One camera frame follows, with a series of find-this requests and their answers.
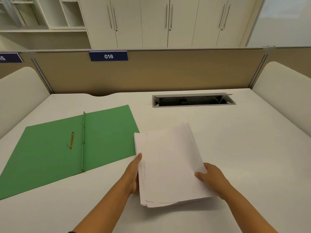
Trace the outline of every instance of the person's left arm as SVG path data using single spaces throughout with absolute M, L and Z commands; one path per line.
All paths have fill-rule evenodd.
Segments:
M 73 229 L 76 233 L 110 233 L 118 222 L 127 199 L 138 187 L 138 163 L 142 154 L 130 162 L 122 177 L 90 213 Z

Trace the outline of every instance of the cubicle partition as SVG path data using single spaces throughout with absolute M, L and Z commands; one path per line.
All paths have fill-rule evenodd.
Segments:
M 311 77 L 311 47 L 130 50 L 128 61 L 99 62 L 92 62 L 88 51 L 30 51 L 20 56 L 24 63 L 0 64 L 0 78 L 29 66 L 57 94 L 248 88 L 271 61 Z

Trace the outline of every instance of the cabinet door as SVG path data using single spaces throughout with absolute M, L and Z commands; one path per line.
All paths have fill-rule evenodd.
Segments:
M 110 0 L 119 49 L 142 49 L 140 0 Z
M 256 0 L 228 0 L 217 47 L 238 47 Z
M 143 48 L 167 48 L 169 0 L 140 0 Z
M 193 48 L 215 47 L 228 0 L 200 0 L 193 35 Z
M 92 49 L 117 49 L 110 0 L 79 0 Z
M 170 0 L 169 48 L 191 48 L 199 0 Z

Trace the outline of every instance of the forearm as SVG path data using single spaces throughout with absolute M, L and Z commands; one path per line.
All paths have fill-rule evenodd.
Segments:
M 121 178 L 73 231 L 76 233 L 112 232 L 130 194 L 130 184 L 125 178 Z
M 277 233 L 254 206 L 234 187 L 222 196 L 243 233 Z

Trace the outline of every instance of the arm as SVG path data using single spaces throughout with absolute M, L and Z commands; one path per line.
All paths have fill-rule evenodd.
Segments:
M 118 222 L 127 199 L 137 188 L 139 154 L 126 168 L 122 177 L 107 192 L 90 213 L 73 229 L 76 233 L 112 232 Z
M 209 163 L 204 163 L 204 166 L 207 173 L 196 172 L 195 176 L 226 201 L 243 233 L 277 233 L 254 206 L 229 183 L 219 168 Z

